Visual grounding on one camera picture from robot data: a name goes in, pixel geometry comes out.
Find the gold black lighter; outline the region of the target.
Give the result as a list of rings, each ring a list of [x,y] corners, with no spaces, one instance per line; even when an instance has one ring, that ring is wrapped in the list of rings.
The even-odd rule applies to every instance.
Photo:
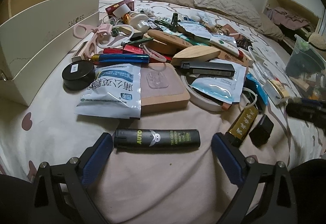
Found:
[[[230,143],[239,148],[246,136],[248,135],[256,117],[258,116],[258,109],[255,106],[244,108],[237,119],[230,126],[227,131]]]

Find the small black box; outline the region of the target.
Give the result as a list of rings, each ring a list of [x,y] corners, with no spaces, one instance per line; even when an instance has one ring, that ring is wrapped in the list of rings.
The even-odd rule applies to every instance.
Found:
[[[257,125],[249,133],[250,139],[257,148],[266,144],[272,133],[274,124],[267,115],[263,115]]]

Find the black AUTO lighter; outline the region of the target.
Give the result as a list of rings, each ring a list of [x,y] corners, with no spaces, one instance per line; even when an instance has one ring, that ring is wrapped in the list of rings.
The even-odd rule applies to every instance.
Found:
[[[117,129],[114,134],[117,149],[178,150],[200,147],[198,130]]]

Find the clear plastic container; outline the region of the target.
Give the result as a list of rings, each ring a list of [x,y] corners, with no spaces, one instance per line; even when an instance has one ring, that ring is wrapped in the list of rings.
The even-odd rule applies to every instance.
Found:
[[[294,37],[286,75],[302,97],[325,101],[325,39],[317,33],[312,33],[308,40],[297,34]]]

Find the blue white mask packet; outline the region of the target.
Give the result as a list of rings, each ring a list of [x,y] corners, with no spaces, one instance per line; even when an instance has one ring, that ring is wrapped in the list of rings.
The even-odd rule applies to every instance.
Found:
[[[246,67],[231,61],[212,59],[212,63],[226,63],[233,66],[235,73],[233,77],[198,77],[191,87],[214,99],[227,104],[239,103],[243,91],[246,76]]]

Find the white blue medicine sachet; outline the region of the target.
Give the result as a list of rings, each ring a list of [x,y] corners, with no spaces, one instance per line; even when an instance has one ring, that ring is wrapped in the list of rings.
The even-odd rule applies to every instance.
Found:
[[[96,78],[81,96],[75,113],[104,118],[140,118],[140,71],[140,65],[132,64],[97,68]]]

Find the black round tin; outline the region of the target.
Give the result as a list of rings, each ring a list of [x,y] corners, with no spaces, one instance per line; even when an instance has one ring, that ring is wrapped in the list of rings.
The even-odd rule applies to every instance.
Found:
[[[72,62],[64,68],[61,76],[67,89],[81,91],[95,80],[95,66],[86,60]]]

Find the black rectangular lighter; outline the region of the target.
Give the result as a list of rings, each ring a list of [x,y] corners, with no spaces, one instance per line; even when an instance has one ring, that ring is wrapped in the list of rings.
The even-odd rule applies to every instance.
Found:
[[[220,62],[182,61],[180,69],[189,74],[212,75],[219,77],[233,77],[233,65]]]

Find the wooden block with pink pad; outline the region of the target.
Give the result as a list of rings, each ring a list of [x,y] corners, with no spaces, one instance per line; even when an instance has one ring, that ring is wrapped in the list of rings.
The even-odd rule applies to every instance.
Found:
[[[141,114],[185,109],[189,92],[175,68],[168,63],[150,63],[140,71]]]

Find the wooden boat-shaped piece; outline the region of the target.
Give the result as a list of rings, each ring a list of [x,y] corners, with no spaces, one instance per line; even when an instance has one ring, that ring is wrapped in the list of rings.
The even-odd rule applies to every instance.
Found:
[[[182,61],[209,61],[217,58],[221,50],[206,45],[193,45],[187,47],[172,57],[171,65],[180,66]]]

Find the blue metallic lighter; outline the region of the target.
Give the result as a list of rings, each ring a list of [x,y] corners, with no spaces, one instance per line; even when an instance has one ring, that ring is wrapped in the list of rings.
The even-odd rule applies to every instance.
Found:
[[[150,61],[145,54],[95,54],[90,59],[94,63],[145,63]]]

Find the pink plastic scissors tool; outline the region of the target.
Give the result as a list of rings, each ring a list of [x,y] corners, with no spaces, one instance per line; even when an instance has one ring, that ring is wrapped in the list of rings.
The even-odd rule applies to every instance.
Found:
[[[87,41],[82,56],[84,59],[90,59],[92,54],[96,53],[97,50],[97,40],[102,40],[105,35],[110,35],[112,31],[111,24],[101,24],[97,27],[85,24],[76,24],[73,27],[73,36],[77,39],[84,39],[90,33],[93,36]]]

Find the wooden oval brush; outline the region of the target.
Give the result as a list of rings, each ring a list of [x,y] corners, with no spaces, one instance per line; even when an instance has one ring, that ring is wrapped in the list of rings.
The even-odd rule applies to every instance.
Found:
[[[187,47],[191,47],[193,44],[190,42],[187,42],[186,40],[175,36],[173,34],[168,34],[159,30],[148,30],[147,34],[154,38],[155,40],[158,40],[162,43],[172,45],[175,47],[178,47],[179,49],[185,49]]]

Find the beige pillow right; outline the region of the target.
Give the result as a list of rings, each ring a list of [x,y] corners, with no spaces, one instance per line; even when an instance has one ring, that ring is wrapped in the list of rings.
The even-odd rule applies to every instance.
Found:
[[[233,16],[255,28],[261,26],[261,17],[250,0],[193,0],[199,8]]]

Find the red small box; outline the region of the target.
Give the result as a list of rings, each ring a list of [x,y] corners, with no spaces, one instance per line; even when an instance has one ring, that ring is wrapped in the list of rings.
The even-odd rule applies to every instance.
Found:
[[[115,16],[118,18],[123,17],[125,14],[134,11],[135,1],[134,0],[122,0],[118,3],[112,4],[105,8],[107,15]]]

